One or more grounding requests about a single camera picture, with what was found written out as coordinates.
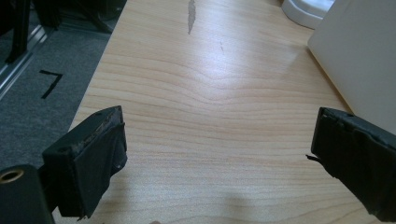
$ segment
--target floor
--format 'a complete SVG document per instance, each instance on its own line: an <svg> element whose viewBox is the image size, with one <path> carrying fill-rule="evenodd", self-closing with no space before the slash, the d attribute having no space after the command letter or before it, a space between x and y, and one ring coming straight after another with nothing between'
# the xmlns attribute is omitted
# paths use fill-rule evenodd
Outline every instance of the floor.
<svg viewBox="0 0 396 224"><path fill-rule="evenodd" d="M118 17L104 20L115 27ZM0 39L0 71L17 71L0 96L0 170L42 165L41 152L67 133L111 36L69 9L56 31L40 27L34 9L30 23L30 33L41 28L46 37L23 64L4 63L12 32Z"/></svg>

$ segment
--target wooden table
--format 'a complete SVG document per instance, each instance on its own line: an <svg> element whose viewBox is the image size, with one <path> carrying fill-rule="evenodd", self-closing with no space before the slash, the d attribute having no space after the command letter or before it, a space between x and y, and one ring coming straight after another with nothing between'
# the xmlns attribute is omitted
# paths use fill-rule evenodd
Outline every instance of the wooden table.
<svg viewBox="0 0 396 224"><path fill-rule="evenodd" d="M126 4L73 126L122 105L129 160L80 223L376 222L305 157L319 107L347 106L280 5Z"/></svg>

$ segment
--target gray carpet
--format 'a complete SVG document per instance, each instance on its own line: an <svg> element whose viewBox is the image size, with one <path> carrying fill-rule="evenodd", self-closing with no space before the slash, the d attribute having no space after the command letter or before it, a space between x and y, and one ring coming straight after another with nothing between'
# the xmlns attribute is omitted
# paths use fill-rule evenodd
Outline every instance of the gray carpet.
<svg viewBox="0 0 396 224"><path fill-rule="evenodd" d="M67 133L110 35L55 31L0 101L0 170L43 161L41 152ZM43 94L63 74L46 99Z"/></svg>

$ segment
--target black plastic part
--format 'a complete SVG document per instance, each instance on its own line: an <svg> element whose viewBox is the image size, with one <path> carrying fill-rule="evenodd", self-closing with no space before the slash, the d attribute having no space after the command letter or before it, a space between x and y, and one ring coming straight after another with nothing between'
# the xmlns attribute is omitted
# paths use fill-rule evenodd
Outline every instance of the black plastic part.
<svg viewBox="0 0 396 224"><path fill-rule="evenodd" d="M321 108L311 151L381 221L396 221L396 136L343 111Z"/></svg>
<svg viewBox="0 0 396 224"><path fill-rule="evenodd" d="M55 223L34 166L0 172L0 223Z"/></svg>
<svg viewBox="0 0 396 224"><path fill-rule="evenodd" d="M92 114L43 152L63 217L90 217L127 161L120 106Z"/></svg>

